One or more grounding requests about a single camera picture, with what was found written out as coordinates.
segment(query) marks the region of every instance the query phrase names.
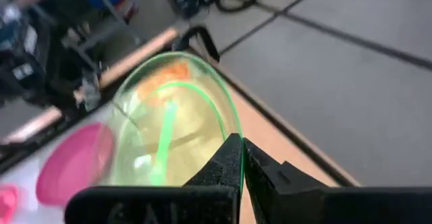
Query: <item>floor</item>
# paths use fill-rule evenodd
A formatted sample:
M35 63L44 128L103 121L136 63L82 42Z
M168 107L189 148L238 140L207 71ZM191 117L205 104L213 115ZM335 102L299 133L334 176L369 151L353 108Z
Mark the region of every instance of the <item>floor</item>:
M205 24L222 66L363 185L432 184L432 0L258 0L187 22L138 2L146 38ZM132 49L118 36L109 57Z

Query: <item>orange object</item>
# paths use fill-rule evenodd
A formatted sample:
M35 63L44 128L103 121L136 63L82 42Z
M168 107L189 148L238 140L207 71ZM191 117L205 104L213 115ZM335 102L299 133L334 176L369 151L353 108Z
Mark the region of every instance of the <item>orange object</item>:
M188 62L185 59L179 59L166 67L158 69L149 77L142 79L136 89L138 98L142 101L145 100L152 91L165 83L189 79L190 70ZM152 101L152 103L160 103L160 101L156 100Z

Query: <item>pink object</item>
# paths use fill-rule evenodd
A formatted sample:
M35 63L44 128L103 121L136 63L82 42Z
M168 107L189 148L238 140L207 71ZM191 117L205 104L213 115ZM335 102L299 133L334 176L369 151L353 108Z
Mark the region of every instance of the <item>pink object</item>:
M102 176L112 152L113 134L107 126L94 123L75 131L45 163L36 184L39 202L66 207L74 194Z
M0 224L8 224L18 205L18 189L15 186L0 186Z

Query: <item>black cable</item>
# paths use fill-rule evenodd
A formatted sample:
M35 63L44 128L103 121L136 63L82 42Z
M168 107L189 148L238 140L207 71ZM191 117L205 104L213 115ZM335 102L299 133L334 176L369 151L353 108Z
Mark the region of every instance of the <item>black cable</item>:
M221 4L221 0L215 0L215 3L216 3L216 7L220 11L223 11L223 12L226 12L226 13L231 13L231 12L242 11L242 10L250 7L251 5L253 5L256 1L257 0L247 0L247 1L244 1L243 4L241 6L239 6L239 7L224 7Z

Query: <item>clear plastic container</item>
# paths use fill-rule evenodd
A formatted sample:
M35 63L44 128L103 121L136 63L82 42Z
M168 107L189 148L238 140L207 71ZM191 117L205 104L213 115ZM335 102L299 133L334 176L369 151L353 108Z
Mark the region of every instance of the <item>clear plastic container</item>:
M164 53L144 62L113 104L106 124L115 146L101 185L182 186L231 133L242 135L224 82L208 63L188 53Z

